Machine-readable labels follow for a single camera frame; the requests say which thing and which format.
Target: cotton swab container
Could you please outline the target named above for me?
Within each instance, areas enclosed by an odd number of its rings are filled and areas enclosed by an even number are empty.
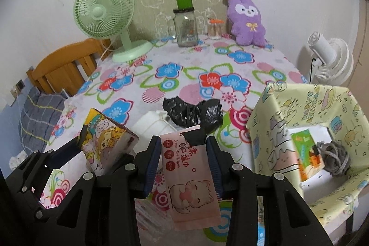
[[[218,40],[222,38],[222,24],[224,21],[219,19],[208,19],[207,30],[208,38],[213,40]]]

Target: fan base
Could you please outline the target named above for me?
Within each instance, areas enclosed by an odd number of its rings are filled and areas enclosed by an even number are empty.
[[[138,40],[132,42],[132,48],[125,50],[124,47],[120,47],[113,53],[113,62],[122,63],[130,60],[137,59],[146,54],[152,49],[152,43],[147,40]]]

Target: gray rope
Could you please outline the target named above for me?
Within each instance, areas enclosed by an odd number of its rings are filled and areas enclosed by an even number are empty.
[[[320,150],[325,167],[333,176],[340,176],[346,173],[350,167],[350,157],[346,149],[337,141],[331,143],[318,142],[317,148]]]

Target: jar handle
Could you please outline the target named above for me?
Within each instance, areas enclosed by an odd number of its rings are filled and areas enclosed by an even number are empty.
[[[176,35],[176,27],[174,25],[174,19],[170,19],[168,20],[168,33],[169,33],[169,37],[172,37],[173,39],[176,39],[177,35]]]

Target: black plastic bag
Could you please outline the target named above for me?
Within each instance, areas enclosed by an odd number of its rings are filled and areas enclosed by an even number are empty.
[[[189,104],[178,96],[164,99],[163,109],[176,125],[183,128],[200,125],[209,134],[223,124],[222,105],[218,99],[209,99],[197,105]]]

